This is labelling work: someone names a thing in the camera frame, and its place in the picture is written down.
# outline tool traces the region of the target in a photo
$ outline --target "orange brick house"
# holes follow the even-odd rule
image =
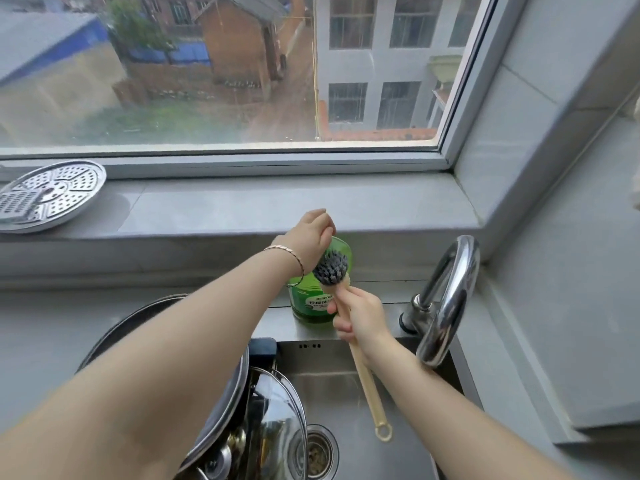
[[[260,87],[264,99],[282,80],[304,25],[304,0],[213,0],[196,16],[214,80],[233,87]]]

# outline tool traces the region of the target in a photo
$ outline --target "hand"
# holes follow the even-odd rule
[[[333,318],[333,326],[338,331],[338,336],[348,342],[357,339],[367,359],[371,359],[371,354],[377,350],[381,342],[393,340],[387,328],[382,302],[376,295],[353,286],[339,286],[335,291],[335,297],[349,307],[351,314],[351,321],[340,315]],[[333,314],[336,310],[335,300],[331,301],[327,311]]]
[[[272,244],[286,246],[295,252],[308,274],[331,244],[333,234],[335,224],[326,209],[310,210],[288,233],[276,236]]]

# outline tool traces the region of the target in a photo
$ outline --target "green awning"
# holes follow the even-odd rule
[[[443,84],[453,82],[462,62],[462,55],[436,55],[428,63],[434,76]]]

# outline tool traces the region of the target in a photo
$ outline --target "person's left hand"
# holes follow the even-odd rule
[[[335,234],[335,225],[326,209],[310,210],[293,229],[284,235],[276,236],[272,244],[291,249],[298,255],[305,274],[311,273],[318,261],[331,244]]]

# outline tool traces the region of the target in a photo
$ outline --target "green container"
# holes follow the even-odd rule
[[[337,237],[332,237],[330,250],[340,251],[349,260],[348,271],[351,271],[352,256],[349,245]],[[300,281],[300,277],[289,280],[290,285]],[[297,286],[289,288],[289,298],[293,315],[305,323],[326,323],[333,319],[333,315],[327,313],[326,309],[331,301],[331,295],[324,293],[320,288],[320,282],[316,280],[313,273],[304,277]]]

